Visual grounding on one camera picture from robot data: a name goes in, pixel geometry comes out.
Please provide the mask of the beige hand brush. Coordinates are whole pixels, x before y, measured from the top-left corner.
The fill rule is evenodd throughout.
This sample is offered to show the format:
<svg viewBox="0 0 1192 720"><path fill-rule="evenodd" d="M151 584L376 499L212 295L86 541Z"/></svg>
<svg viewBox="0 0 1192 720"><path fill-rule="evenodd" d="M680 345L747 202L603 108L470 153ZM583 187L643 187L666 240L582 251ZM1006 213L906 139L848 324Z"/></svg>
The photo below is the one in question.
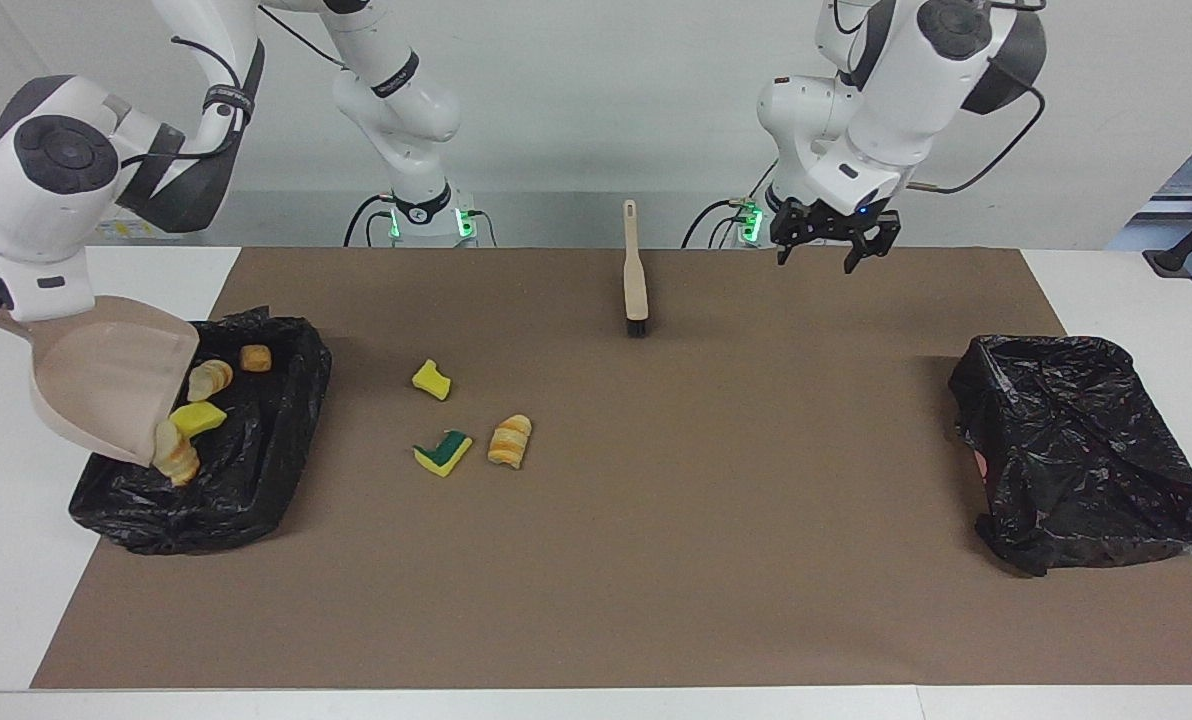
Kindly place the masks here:
<svg viewBox="0 0 1192 720"><path fill-rule="evenodd" d="M642 339L648 331L648 296L645 266L640 256L637 201L623 201L622 219L625 331L632 339Z"/></svg>

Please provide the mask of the beige plastic dustpan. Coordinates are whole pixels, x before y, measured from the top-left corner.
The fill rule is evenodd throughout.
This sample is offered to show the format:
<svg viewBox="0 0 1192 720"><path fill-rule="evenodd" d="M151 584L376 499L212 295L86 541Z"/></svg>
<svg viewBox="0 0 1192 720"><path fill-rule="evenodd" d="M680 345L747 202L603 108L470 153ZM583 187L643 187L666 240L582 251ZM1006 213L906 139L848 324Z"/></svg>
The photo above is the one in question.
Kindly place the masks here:
<svg viewBox="0 0 1192 720"><path fill-rule="evenodd" d="M101 457L151 465L154 430L168 418L197 354L195 327L120 296L99 294L87 314L0 329L32 346L30 398L60 437Z"/></svg>

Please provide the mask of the small croissant pastry piece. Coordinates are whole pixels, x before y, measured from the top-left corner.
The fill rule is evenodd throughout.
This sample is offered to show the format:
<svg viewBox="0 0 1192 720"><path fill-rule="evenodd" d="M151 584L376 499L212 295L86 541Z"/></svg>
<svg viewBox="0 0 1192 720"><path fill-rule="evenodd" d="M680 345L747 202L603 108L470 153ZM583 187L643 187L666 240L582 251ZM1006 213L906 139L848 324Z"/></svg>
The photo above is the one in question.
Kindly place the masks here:
<svg viewBox="0 0 1192 720"><path fill-rule="evenodd" d="M212 396L230 386L234 379L234 370L230 364L221 359L209 359L190 370L186 377L186 401L190 404L207 401Z"/></svg>
<svg viewBox="0 0 1192 720"><path fill-rule="evenodd" d="M190 486L200 470L198 452L170 418L154 429L153 468L164 474L172 488Z"/></svg>

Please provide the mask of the large yellow sponge piece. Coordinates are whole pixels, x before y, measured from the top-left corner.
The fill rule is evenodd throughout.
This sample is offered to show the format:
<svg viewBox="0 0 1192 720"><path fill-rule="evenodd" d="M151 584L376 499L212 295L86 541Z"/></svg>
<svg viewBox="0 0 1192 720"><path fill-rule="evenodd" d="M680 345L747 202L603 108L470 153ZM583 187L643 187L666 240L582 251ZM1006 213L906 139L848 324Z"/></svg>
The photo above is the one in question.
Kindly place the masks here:
<svg viewBox="0 0 1192 720"><path fill-rule="evenodd" d="M198 401L176 406L168 418L184 437L197 437L200 433L221 428L226 421L226 412L212 402Z"/></svg>

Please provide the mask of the orange striped croissant roll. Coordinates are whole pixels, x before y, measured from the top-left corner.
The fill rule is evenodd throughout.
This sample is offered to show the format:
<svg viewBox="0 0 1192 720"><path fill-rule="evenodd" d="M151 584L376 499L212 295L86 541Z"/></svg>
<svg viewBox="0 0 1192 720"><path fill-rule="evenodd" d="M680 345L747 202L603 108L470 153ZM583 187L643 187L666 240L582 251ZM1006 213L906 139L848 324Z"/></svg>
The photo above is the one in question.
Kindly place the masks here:
<svg viewBox="0 0 1192 720"><path fill-rule="evenodd" d="M533 423L527 415L517 414L499 421L488 443L488 461L519 470L523 464L532 432Z"/></svg>

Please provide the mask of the small notched yellow sponge piece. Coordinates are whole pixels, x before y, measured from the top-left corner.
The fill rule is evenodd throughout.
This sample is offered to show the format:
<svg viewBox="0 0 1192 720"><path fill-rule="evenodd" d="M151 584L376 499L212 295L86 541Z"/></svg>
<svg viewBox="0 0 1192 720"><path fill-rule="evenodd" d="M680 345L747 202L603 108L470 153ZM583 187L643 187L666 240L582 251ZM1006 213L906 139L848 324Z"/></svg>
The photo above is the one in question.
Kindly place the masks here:
<svg viewBox="0 0 1192 720"><path fill-rule="evenodd" d="M448 401L451 391L453 391L453 379L441 372L439 364L432 356L428 356L414 372L410 377L410 384L441 402Z"/></svg>

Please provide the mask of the green-topped yellow sponge piece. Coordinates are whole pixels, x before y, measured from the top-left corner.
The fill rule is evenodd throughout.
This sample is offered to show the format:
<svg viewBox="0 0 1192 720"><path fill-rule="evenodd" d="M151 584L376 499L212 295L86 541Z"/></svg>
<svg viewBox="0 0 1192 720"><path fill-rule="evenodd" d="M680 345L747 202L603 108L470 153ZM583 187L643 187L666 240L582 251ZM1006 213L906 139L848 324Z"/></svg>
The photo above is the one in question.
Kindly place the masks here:
<svg viewBox="0 0 1192 720"><path fill-rule="evenodd" d="M421 468L430 471L436 477L446 478L449 477L451 471L462 460L465 452L473 443L474 439L468 437L467 433L451 429L445 432L443 437L435 447L426 448L421 445L414 445L412 457Z"/></svg>

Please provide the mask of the black trash bag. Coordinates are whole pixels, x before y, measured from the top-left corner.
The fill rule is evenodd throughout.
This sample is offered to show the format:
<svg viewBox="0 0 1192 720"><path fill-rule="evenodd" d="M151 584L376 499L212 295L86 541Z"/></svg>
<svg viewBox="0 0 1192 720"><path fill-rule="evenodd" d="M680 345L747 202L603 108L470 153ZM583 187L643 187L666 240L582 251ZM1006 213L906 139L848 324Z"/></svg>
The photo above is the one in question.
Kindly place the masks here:
<svg viewBox="0 0 1192 720"><path fill-rule="evenodd" d="M131 553L213 553L257 542L279 528L311 452L334 364L317 329L266 306L195 329L198 364L238 365L241 347L263 345L273 365L240 372L215 397L226 418L192 442L200 470L186 486L172 486L156 468L89 457L67 511Z"/></svg>
<svg viewBox="0 0 1192 720"><path fill-rule="evenodd" d="M1044 577L1192 553L1192 465L1125 348L981 334L948 387L988 465L975 530L999 560Z"/></svg>

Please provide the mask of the brown paper table mat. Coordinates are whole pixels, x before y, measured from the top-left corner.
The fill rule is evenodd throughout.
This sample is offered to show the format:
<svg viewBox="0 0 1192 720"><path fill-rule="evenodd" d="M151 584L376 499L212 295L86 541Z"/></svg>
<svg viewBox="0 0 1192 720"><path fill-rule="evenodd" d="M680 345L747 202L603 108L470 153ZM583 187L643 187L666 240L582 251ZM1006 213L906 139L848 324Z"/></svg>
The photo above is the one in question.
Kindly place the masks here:
<svg viewBox="0 0 1192 720"><path fill-rule="evenodd" d="M288 515L215 555L99 544L35 687L1192 684L1190 557L1026 579L971 529L952 365L1062 333L1020 252L645 260L632 340L620 252L241 252L215 314L334 356ZM441 478L412 446L451 429Z"/></svg>

